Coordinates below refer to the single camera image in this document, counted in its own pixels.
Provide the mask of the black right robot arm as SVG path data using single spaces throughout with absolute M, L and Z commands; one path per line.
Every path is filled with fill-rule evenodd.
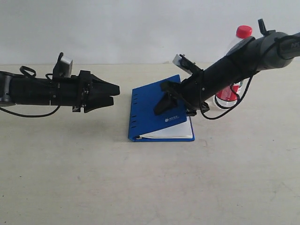
M 175 56 L 174 64 L 191 76 L 180 83 L 166 81 L 160 85 L 165 93 L 154 107 L 160 115 L 182 102 L 188 115 L 198 110 L 207 112 L 206 100 L 231 84 L 250 78 L 263 70 L 284 68 L 300 55 L 300 35 L 287 35 L 274 30 L 261 38 L 248 37 L 205 70 L 183 54 Z

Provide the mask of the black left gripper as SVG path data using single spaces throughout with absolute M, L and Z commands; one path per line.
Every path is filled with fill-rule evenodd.
M 50 94 L 50 105 L 70 106 L 73 112 L 80 112 L 84 107 L 84 113 L 109 107 L 114 104 L 113 97 L 120 94 L 120 87 L 106 82 L 90 71 L 81 70 L 79 75 L 70 77 L 54 77 Z

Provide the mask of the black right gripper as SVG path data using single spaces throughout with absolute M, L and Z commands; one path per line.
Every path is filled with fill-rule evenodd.
M 176 112 L 180 109 L 177 98 L 169 92 L 177 92 L 186 107 L 187 116 L 196 116 L 197 110 L 203 110 L 204 113 L 210 110 L 208 103 L 202 102 L 202 77 L 204 71 L 199 70 L 193 73 L 189 78 L 181 83 L 164 81 L 160 84 L 161 91 L 166 92 L 154 107 L 154 114 L 161 115 L 168 111 Z

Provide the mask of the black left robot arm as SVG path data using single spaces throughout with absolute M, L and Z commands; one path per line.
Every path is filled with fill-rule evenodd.
M 51 105 L 69 106 L 73 112 L 109 107 L 113 97 L 120 94 L 120 87 L 106 82 L 90 71 L 81 70 L 79 75 L 70 77 L 28 78 L 23 75 L 7 76 L 0 79 L 3 91 L 0 102 L 7 105 Z

